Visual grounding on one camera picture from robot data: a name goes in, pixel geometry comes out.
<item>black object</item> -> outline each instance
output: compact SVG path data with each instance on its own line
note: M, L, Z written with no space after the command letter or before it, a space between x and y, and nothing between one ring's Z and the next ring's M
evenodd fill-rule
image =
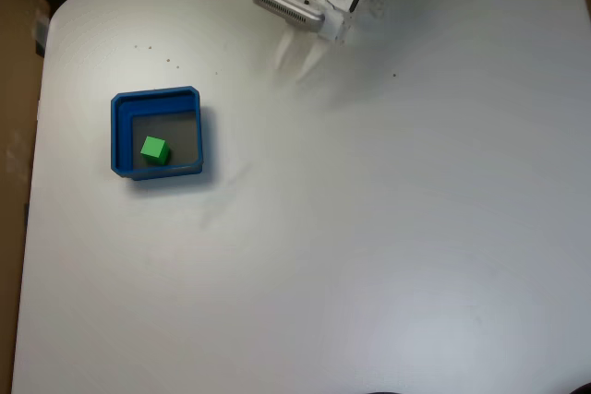
M587 383L585 386L574 390L571 394L591 394L591 383Z

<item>cardboard box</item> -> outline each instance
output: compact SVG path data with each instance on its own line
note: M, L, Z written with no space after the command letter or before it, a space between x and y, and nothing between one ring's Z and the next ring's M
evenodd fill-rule
M45 0L0 0L0 394L11 390L48 15Z

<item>green cube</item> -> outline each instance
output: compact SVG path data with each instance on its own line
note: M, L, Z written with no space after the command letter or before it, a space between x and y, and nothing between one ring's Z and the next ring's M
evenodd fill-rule
M165 165L168 161L170 148L165 140L156 137L146 137L144 146L141 149L141 155L150 163Z

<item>blue bin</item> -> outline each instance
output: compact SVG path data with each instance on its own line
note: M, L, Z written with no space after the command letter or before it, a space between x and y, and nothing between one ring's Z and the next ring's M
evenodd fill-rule
M168 165L152 166L142 163L144 160L139 151L146 135L163 138L168 142L171 148L171 161ZM147 180L199 174L202 166L203 148L197 90L182 87L122 92L113 98L111 169L115 173L133 180Z

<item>white table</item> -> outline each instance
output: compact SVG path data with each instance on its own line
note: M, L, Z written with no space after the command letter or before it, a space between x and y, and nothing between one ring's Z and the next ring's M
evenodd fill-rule
M271 69L285 24L250 0L59 9L14 394L591 381L584 0L387 6L302 82ZM115 175L110 100L184 85L203 174Z

